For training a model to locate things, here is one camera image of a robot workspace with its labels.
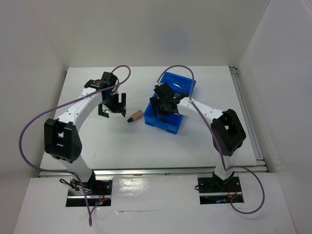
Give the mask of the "blue plastic organizer tray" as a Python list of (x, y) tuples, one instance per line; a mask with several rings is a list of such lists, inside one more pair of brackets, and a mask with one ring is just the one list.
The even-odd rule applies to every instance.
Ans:
[(165, 72), (160, 86), (154, 89), (149, 104), (144, 112), (145, 124), (177, 134), (183, 120), (177, 110), (182, 98), (187, 98), (194, 90), (196, 81), (177, 74)]

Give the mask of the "black round jar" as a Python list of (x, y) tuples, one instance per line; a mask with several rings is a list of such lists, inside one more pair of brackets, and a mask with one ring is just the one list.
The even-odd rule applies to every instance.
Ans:
[(159, 118), (159, 121), (167, 122), (166, 118), (164, 118), (164, 117), (160, 117), (160, 118)]

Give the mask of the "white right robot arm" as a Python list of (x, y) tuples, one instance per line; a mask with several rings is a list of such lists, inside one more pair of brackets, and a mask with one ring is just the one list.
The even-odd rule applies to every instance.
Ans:
[(214, 148), (219, 153), (213, 172), (213, 186), (218, 191), (224, 191), (234, 176), (237, 153), (246, 139), (236, 112), (207, 106), (184, 92), (174, 93), (166, 83), (157, 84), (154, 92), (156, 96), (150, 98), (150, 103), (155, 117), (158, 114), (183, 115), (208, 127)]

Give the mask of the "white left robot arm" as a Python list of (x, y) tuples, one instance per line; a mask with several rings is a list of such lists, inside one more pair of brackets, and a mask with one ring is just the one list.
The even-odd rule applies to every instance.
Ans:
[(94, 109), (106, 118), (110, 113), (126, 115), (126, 93), (118, 93), (117, 83), (117, 76), (109, 72), (104, 72), (101, 79), (89, 80), (77, 102), (44, 124), (45, 152), (75, 174), (75, 182), (80, 181), (78, 187), (86, 195), (92, 194), (99, 183), (82, 158), (79, 130)]

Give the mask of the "beige foundation bottle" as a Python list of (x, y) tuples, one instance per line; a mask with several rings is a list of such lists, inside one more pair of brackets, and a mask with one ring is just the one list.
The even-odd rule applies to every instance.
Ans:
[(137, 121), (139, 119), (141, 119), (143, 117), (143, 111), (142, 110), (138, 110), (135, 113), (133, 113), (128, 119), (127, 122), (134, 122)]

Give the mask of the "aluminium front rail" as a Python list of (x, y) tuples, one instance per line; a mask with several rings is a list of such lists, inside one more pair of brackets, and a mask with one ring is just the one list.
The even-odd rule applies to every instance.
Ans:
[(214, 167), (187, 167), (187, 168), (136, 168), (136, 169), (103, 169), (94, 170), (96, 177), (113, 176), (149, 176), (149, 175), (186, 175), (209, 174)]

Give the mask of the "aluminium rail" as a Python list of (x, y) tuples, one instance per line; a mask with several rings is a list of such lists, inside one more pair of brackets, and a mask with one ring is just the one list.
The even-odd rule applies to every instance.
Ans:
[(257, 173), (268, 173), (269, 171), (266, 165), (266, 161), (263, 157), (262, 150), (258, 141), (258, 137), (256, 135), (255, 128), (254, 128), (254, 125), (253, 125), (253, 122), (249, 113), (247, 102), (244, 97), (243, 90), (239, 81), (237, 67), (229, 66), (229, 70), (230, 70), (230, 74), (234, 83), (236, 94), (240, 103), (240, 107), (242, 109), (242, 114), (245, 119), (245, 123), (246, 123), (247, 131), (250, 137), (253, 152), (255, 154), (255, 159), (257, 162), (257, 166), (254, 166), (254, 168), (257, 167), (255, 171)]
[(136, 168), (136, 169), (103, 169), (94, 170), (96, 177), (113, 176), (149, 176), (149, 175), (186, 175), (209, 174), (214, 167), (187, 167), (187, 168)]

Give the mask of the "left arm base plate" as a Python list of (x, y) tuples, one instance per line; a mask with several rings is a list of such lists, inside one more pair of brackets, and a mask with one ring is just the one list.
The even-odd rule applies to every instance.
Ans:
[[(73, 179), (67, 182), (63, 178), (59, 182), (68, 186), (66, 207), (86, 207), (84, 193), (79, 183)], [(99, 185), (96, 185), (92, 191), (86, 188), (85, 191), (89, 206), (111, 206), (112, 187), (113, 180), (108, 178), (100, 180)]]

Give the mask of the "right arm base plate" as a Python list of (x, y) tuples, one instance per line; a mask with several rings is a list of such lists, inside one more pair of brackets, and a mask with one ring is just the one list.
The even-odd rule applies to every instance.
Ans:
[(198, 185), (195, 185), (195, 189), (199, 192), (201, 205), (226, 204), (230, 203), (232, 198), (233, 203), (244, 203), (240, 180), (237, 176), (222, 188), (214, 185), (212, 177), (200, 177), (197, 181)]

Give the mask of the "aluminium right side rail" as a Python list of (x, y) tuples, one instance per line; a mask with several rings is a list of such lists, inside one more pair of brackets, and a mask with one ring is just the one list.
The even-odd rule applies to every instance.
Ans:
[(230, 70), (230, 74), (234, 83), (236, 94), (240, 103), (240, 107), (242, 109), (242, 114), (245, 119), (245, 123), (246, 123), (247, 131), (250, 137), (253, 152), (255, 154), (255, 159), (257, 162), (257, 166), (254, 166), (254, 168), (257, 167), (255, 171), (257, 173), (268, 173), (269, 171), (266, 165), (266, 161), (263, 157), (262, 150), (258, 141), (258, 137), (256, 135), (255, 128), (254, 128), (254, 125), (253, 125), (253, 122), (249, 113), (247, 102), (244, 97), (243, 90), (239, 81), (237, 67), (229, 66), (229, 70)]

